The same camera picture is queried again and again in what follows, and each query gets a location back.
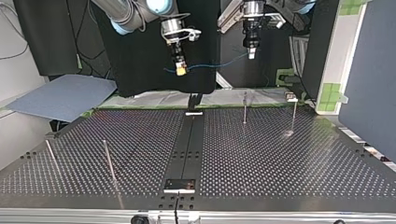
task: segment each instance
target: cable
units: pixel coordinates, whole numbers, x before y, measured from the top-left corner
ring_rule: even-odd
[[[294,21],[295,21],[295,18],[296,18],[296,13],[293,13],[293,23],[292,23],[292,27],[291,27],[291,48],[293,49],[293,54],[294,54],[294,50],[295,50],[295,48],[294,48]],[[316,101],[316,99],[314,99],[314,98],[312,98],[312,96],[309,94],[309,92],[308,92],[308,90],[307,90],[307,88],[305,87],[305,84],[304,84],[304,82],[303,82],[303,77],[301,76],[301,74],[300,74],[300,72],[298,71],[298,68],[297,68],[297,61],[296,61],[296,57],[295,57],[295,55],[293,55],[293,60],[294,60],[294,64],[296,64],[296,73],[297,74],[295,74],[299,79],[300,79],[300,81],[301,81],[301,84],[302,84],[302,86],[303,86],[303,88],[304,88],[304,91],[306,92],[306,95],[310,98],[310,100],[312,101],[312,103],[315,105],[315,107],[317,107],[317,103],[315,103],[314,102],[314,100]]]
[[[143,6],[136,0],[131,0],[131,3],[134,5],[134,8],[137,10],[137,13],[139,13],[140,20],[142,20],[142,23],[143,23],[143,28],[141,28],[141,29],[139,28],[139,31],[144,33],[144,32],[146,32],[146,23],[147,22],[146,22],[146,18],[144,16],[144,14],[142,12],[142,9],[141,9],[141,7],[143,7]]]
[[[81,30],[82,30],[82,27],[83,27],[83,24],[84,24],[84,21],[85,21],[85,17],[86,17],[86,15],[87,15],[87,11],[88,11],[89,8],[90,8],[90,0],[87,1],[87,5],[85,5],[85,7],[84,7],[83,14],[82,14],[82,18],[81,18],[81,21],[80,21],[80,23],[79,23],[78,30],[77,30],[76,33],[74,32],[75,29],[74,29],[73,21],[72,21],[72,18],[71,18],[70,5],[69,5],[69,1],[68,1],[68,0],[66,0],[66,4],[67,4],[67,10],[68,10],[68,13],[69,13],[70,23],[71,23],[71,25],[72,25],[73,35],[74,35],[74,37],[75,37],[76,49],[77,49],[78,54],[81,56],[81,57],[79,57],[80,60],[81,60],[82,62],[84,62],[85,64],[87,64],[88,67],[91,69],[90,75],[92,75],[93,72],[95,72],[95,73],[96,73],[97,75],[99,75],[100,77],[103,77],[103,76],[102,76],[96,69],[94,69],[93,66],[92,66],[89,62],[87,62],[86,60],[96,60],[96,59],[99,58],[104,52],[106,52],[106,50],[105,50],[105,49],[102,49],[99,53],[97,53],[97,54],[94,55],[93,57],[90,57],[90,56],[87,56],[85,53],[83,53],[83,52],[79,49],[79,47],[78,47],[78,38],[79,38],[79,35],[81,34]]]
[[[11,6],[9,6],[9,5],[7,5],[7,4],[5,4],[5,3],[3,3],[3,2],[0,2],[0,12],[6,17],[7,21],[9,22],[9,24],[11,24],[11,26],[12,26],[12,28],[15,30],[15,32],[16,32],[24,41],[26,41],[25,38],[24,38],[24,36],[23,36],[23,34],[17,29],[17,27],[14,25],[14,23],[12,23],[12,21],[9,19],[9,17],[7,16],[7,14],[4,12],[4,10],[3,10],[1,7],[6,7],[6,8],[8,8],[8,9],[18,18],[17,12],[16,12],[16,11],[14,10],[14,8],[12,8]],[[19,56],[21,56],[22,54],[24,54],[24,53],[26,52],[26,50],[28,50],[28,49],[29,49],[29,44],[26,42],[26,46],[25,46],[25,48],[24,48],[23,51],[21,51],[20,53],[15,54],[15,55],[7,56],[7,57],[2,57],[2,58],[0,58],[0,60],[7,60],[7,59],[12,59],[12,58],[19,57]]]
[[[18,54],[12,55],[12,56],[7,56],[7,57],[4,57],[4,58],[0,58],[0,60],[7,60],[7,59],[12,59],[12,58],[19,57],[22,54],[24,54],[26,52],[26,50],[28,50],[28,49],[29,49],[29,45],[26,44],[25,49],[21,53],[18,53]]]
[[[178,207],[178,195],[177,195],[177,200],[176,200],[176,206],[175,206],[175,223],[178,224],[178,215],[177,215],[177,207]]]
[[[90,14],[91,20],[97,24],[98,21],[96,20],[96,17],[92,15],[91,1],[88,3],[88,13]]]
[[[17,11],[15,11],[15,9],[13,7],[7,5],[6,3],[0,2],[0,11],[1,11],[1,13],[6,17],[6,19],[9,22],[9,24],[11,24],[12,28],[14,28],[15,32],[17,32],[18,35],[22,39],[24,39],[24,36],[23,36],[22,32],[17,29],[17,27],[14,25],[14,23],[12,23],[12,21],[9,19],[9,17],[7,16],[7,14],[4,12],[4,10],[1,7],[6,7],[8,10],[10,10],[14,14],[15,17],[18,18]]]
[[[6,117],[8,117],[8,116],[10,116],[10,115],[13,115],[13,114],[15,114],[15,113],[16,113],[15,111],[12,111],[12,112],[10,112],[10,113],[8,113],[8,114],[5,114],[4,116],[0,117],[0,119],[6,118]]]
[[[209,68],[225,67],[225,66],[228,66],[228,65],[238,61],[239,59],[245,57],[246,55],[248,55],[248,53],[244,53],[242,55],[239,55],[238,57],[232,59],[228,63],[223,63],[223,64],[205,64],[205,63],[202,63],[202,64],[192,65],[192,66],[188,67],[187,69],[191,70],[191,69],[198,68],[198,67],[209,67]],[[168,68],[164,68],[163,70],[165,70],[166,72],[169,72],[169,73],[175,73],[176,72],[175,70],[168,69]]]

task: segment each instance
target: metal bracket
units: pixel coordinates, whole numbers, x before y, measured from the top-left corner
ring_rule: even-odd
[[[195,193],[194,179],[168,179],[166,180],[164,193]]]
[[[271,17],[271,20],[268,22],[269,27],[280,29],[282,28],[283,24],[286,23],[286,20],[280,13],[267,13],[265,14],[265,17]]]
[[[204,114],[204,112],[195,108],[201,103],[202,97],[203,95],[201,93],[190,95],[189,107],[186,111],[186,116],[200,116]]]
[[[349,98],[347,96],[345,96],[344,94],[340,94],[340,99],[339,102],[342,104],[347,104],[349,101]]]
[[[243,0],[233,0],[223,11],[218,20],[218,27],[222,34],[227,33],[231,27],[244,17],[244,13],[240,10],[243,3]]]

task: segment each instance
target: gray panel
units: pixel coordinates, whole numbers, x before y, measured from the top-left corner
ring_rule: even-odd
[[[396,161],[396,1],[368,4],[346,86],[347,105],[340,121]]]
[[[98,111],[52,142],[56,161],[49,150],[35,151],[21,165],[2,171],[0,206],[173,209],[163,186],[183,115],[176,110]]]
[[[243,124],[243,109],[206,110],[193,209],[396,213],[395,173],[327,119],[299,108],[292,124],[292,111],[249,109]]]
[[[111,80],[64,75],[27,93],[7,108],[46,119],[72,122],[101,104],[116,88],[116,83]]]

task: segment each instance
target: green tape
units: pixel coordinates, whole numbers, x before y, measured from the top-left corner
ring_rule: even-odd
[[[78,69],[82,69],[82,63],[81,63],[81,59],[79,58],[79,55],[77,55],[77,64],[78,64]]]
[[[341,4],[339,15],[358,15],[363,4],[365,4],[364,0],[344,0]]]
[[[341,84],[324,83],[322,93],[320,95],[318,111],[335,111],[341,96],[340,90]]]
[[[89,111],[86,111],[86,112],[82,113],[82,114],[80,115],[80,117],[83,117],[83,118],[87,119],[87,118],[89,118],[90,116],[92,116],[93,112],[94,112],[94,110],[91,109],[91,110],[89,110]]]
[[[276,85],[277,86],[292,86],[292,83],[285,83],[284,81],[280,80],[280,76],[288,76],[294,77],[294,69],[277,69],[276,71]]]

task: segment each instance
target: white cable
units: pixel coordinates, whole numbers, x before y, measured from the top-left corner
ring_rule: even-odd
[[[7,8],[8,10],[10,10],[10,11],[18,18],[18,14],[17,14],[17,12],[15,11],[15,9],[14,9],[12,6],[7,5],[7,4],[4,3],[4,2],[0,2],[0,12],[6,17],[6,20],[9,22],[9,24],[12,26],[12,28],[15,30],[15,32],[17,32],[17,34],[18,34],[22,39],[25,39],[24,36],[23,36],[23,34],[22,34],[22,32],[18,30],[18,28],[14,25],[14,23],[12,23],[12,21],[9,19],[9,16],[7,16],[6,12],[2,9],[2,7],[5,7],[5,8]]]

